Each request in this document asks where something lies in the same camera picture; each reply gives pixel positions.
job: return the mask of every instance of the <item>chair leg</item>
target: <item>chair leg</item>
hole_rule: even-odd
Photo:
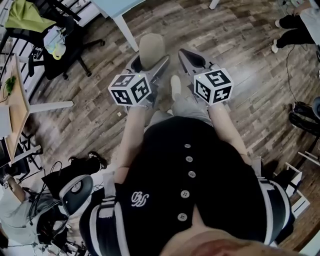
[[[104,40],[102,40],[102,39],[95,40],[95,41],[88,42],[88,43],[84,44],[84,45],[83,45],[83,48],[84,48],[84,49],[87,49],[87,48],[89,48],[89,47],[91,47],[91,46],[94,46],[94,45],[96,45],[96,44],[100,44],[101,46],[104,46],[104,45],[106,44],[106,42],[105,42]]]
[[[92,73],[90,72],[90,70],[87,68],[86,64],[84,63],[84,60],[79,57],[78,58],[78,62],[80,63],[81,67],[84,69],[86,76],[87,77],[91,77]]]

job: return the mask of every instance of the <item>desk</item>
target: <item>desk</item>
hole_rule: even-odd
[[[41,149],[41,146],[38,145],[15,157],[19,138],[29,114],[40,111],[67,108],[73,106],[74,104],[72,101],[63,101],[30,105],[26,95],[26,90],[24,89],[19,63],[18,57],[15,54],[12,57],[10,64],[7,66],[7,72],[5,73],[3,80],[4,82],[0,89],[0,101],[3,101],[3,90],[6,87],[5,81],[12,76],[16,77],[11,95],[7,98],[7,100],[0,103],[0,106],[9,105],[12,132],[8,137],[5,138],[5,144],[10,156],[10,165]]]
[[[145,0],[92,0],[91,2],[95,4],[105,18],[109,16],[114,20],[132,49],[138,52],[139,47],[137,42],[122,15],[144,1]],[[216,8],[218,2],[219,0],[212,0],[209,8],[213,10]]]

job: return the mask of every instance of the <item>wooden floor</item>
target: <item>wooden floor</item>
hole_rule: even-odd
[[[148,0],[123,16],[138,43],[148,33],[165,39],[171,64],[159,108],[170,107],[170,75],[186,81],[178,49],[202,51],[226,68],[235,82],[228,107],[249,154],[262,156],[265,163],[277,159],[279,169],[285,162],[295,165],[300,160],[297,152],[307,149],[315,137],[288,120],[294,98],[286,59],[292,46],[278,54],[270,49],[273,39],[284,32],[274,26],[275,20],[284,16],[278,2],[221,0],[215,10],[210,10],[209,4],[209,0]],[[68,109],[32,114],[27,122],[27,130],[43,147],[47,169],[57,160],[67,164],[70,156],[83,157],[92,150],[110,159],[121,140],[126,114],[114,104],[108,85],[135,53],[110,18],[99,16],[87,26],[86,42],[100,38],[105,46],[94,46],[82,55],[91,77],[75,63],[68,81],[61,76],[51,81],[45,78],[32,97],[33,104],[74,102]],[[297,45],[288,58],[292,91],[298,101],[308,104],[320,94],[315,49],[308,45],[305,51]],[[292,236],[284,246],[294,249],[299,239]]]

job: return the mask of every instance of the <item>white button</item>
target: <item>white button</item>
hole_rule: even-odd
[[[180,213],[180,214],[178,215],[178,220],[181,221],[181,222],[186,221],[187,218],[188,218],[188,216],[187,216],[185,213]]]
[[[182,198],[188,198],[190,196],[190,193],[188,190],[182,190],[181,197]]]
[[[185,158],[185,160],[186,160],[187,162],[191,163],[194,159],[193,159],[191,156],[187,156],[187,157]]]
[[[191,178],[196,177],[196,173],[195,173],[194,171],[192,171],[192,170],[188,172],[188,175],[189,175],[189,177],[191,177]]]

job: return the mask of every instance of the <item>white table leg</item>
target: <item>white table leg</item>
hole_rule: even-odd
[[[74,103],[72,101],[61,101],[61,102],[30,105],[30,113],[69,108],[69,107],[72,107],[73,105]]]
[[[135,52],[138,52],[139,51],[139,47],[138,47],[138,45],[136,43],[136,40],[135,40],[134,36],[131,34],[131,31],[128,28],[127,23],[125,22],[125,20],[122,17],[122,15],[119,15],[119,16],[113,18],[113,20],[114,20],[115,24],[117,24],[117,26],[119,27],[121,32],[123,33],[124,37],[129,42],[129,44],[131,45],[132,49]]]
[[[11,164],[13,164],[13,163],[15,163],[15,162],[18,162],[19,160],[21,160],[21,159],[23,159],[23,158],[31,155],[32,153],[34,153],[34,152],[36,152],[36,151],[38,151],[38,150],[40,150],[40,149],[41,149],[41,146],[38,145],[38,146],[36,146],[36,147],[33,147],[33,148],[29,149],[29,150],[26,151],[26,152],[23,152],[22,154],[17,155],[17,156],[12,160]]]
[[[214,8],[216,8],[217,4],[219,3],[219,0],[212,0],[210,5],[209,5],[209,8],[211,10],[213,10]]]

